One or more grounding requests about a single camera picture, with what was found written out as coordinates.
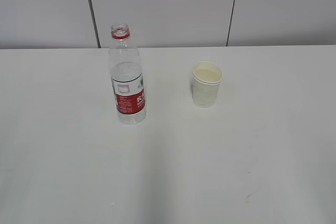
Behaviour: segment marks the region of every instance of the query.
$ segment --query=white paper cup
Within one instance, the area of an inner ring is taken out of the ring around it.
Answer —
[[[193,101],[196,106],[207,108],[214,105],[220,81],[223,78],[222,69],[208,61],[199,61],[193,70]]]

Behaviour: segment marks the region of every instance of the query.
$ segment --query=white wall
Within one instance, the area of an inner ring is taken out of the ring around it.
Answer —
[[[236,0],[229,46],[336,44],[336,0]]]
[[[88,0],[0,0],[0,48],[97,47]]]
[[[92,0],[102,47],[125,22],[140,47],[224,46],[233,0]]]

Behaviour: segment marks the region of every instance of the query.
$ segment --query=white table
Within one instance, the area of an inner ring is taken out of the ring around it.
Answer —
[[[0,223],[335,223],[336,47],[140,49],[118,121],[106,49],[0,50]],[[199,60],[225,74],[196,107]]]

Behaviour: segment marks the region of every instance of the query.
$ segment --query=clear plastic bottle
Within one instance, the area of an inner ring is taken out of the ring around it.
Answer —
[[[109,69],[119,120],[136,124],[146,117],[139,51],[130,39],[127,24],[112,26]]]

